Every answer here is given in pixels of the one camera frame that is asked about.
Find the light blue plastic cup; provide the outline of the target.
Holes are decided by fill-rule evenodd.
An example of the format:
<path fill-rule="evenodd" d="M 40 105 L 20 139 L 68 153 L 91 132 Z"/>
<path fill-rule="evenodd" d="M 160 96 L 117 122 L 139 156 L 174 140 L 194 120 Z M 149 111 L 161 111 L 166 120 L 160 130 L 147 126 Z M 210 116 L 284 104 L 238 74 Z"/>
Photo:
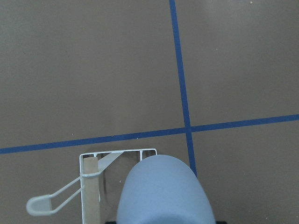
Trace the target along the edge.
<path fill-rule="evenodd" d="M 120 197 L 118 224 L 214 224 L 210 202 L 181 160 L 154 155 L 129 172 Z"/>

